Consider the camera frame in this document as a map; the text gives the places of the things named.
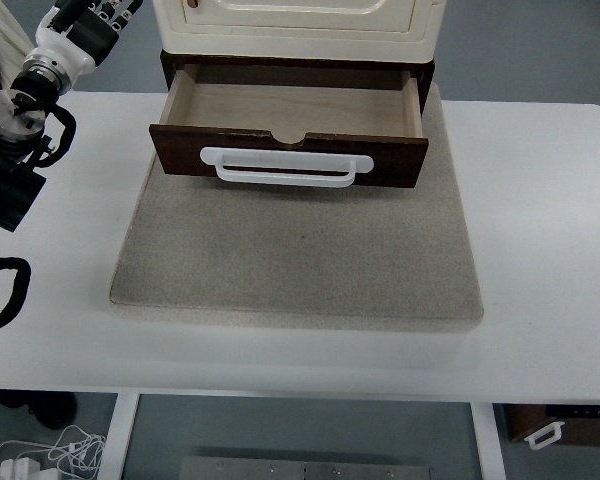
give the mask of black shoe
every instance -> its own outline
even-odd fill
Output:
[[[0,390],[0,403],[8,408],[20,408],[27,403],[27,394],[22,390]]]
[[[76,418],[78,402],[70,392],[28,392],[29,413],[51,430],[65,428]]]

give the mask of white handle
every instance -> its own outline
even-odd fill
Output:
[[[553,422],[547,425],[546,427],[541,428],[535,433],[532,433],[527,438],[524,439],[525,442],[529,442],[529,447],[531,450],[540,450],[541,448],[546,447],[547,445],[551,445],[552,443],[557,442],[562,438],[562,430],[560,427],[564,425],[564,422]],[[536,443],[539,438],[543,437],[547,433],[552,433],[552,436],[543,440],[540,443]]]
[[[373,168],[373,159],[367,155],[339,153],[204,147],[200,152],[200,158],[207,165],[215,166],[218,177],[228,182],[269,185],[342,188],[353,183],[356,173],[367,173]],[[225,167],[312,170],[342,172],[346,175],[228,170]]]

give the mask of brown box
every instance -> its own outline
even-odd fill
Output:
[[[355,184],[416,185],[429,144],[421,115],[433,62],[167,53],[162,62],[169,98],[150,133],[165,173],[216,176],[200,152],[222,147],[367,155],[373,169]]]

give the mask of drawer front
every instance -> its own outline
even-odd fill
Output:
[[[287,151],[269,132],[166,125],[152,125],[149,131],[165,173],[172,175],[217,176],[216,168],[200,158],[205,147]],[[370,156],[373,169],[356,175],[355,185],[413,188],[424,162],[428,141],[394,140],[310,134],[293,151]],[[306,173],[322,174],[315,171]]]

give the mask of black cable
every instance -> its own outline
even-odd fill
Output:
[[[64,131],[60,137],[58,148],[45,158],[36,161],[33,166],[38,168],[47,168],[55,164],[69,151],[71,143],[73,142],[73,138],[76,135],[77,124],[74,116],[60,105],[56,105],[55,103],[51,102],[37,102],[35,100],[31,100],[29,97],[23,94],[17,94],[13,99],[13,104],[16,106],[14,111],[15,115],[20,115],[23,112],[29,112],[33,110],[45,110],[53,113],[62,126],[64,126]]]
[[[31,265],[23,258],[0,258],[0,270],[16,270],[11,297],[2,312],[0,312],[1,329],[18,316],[24,305],[29,289],[29,281],[31,280]]]

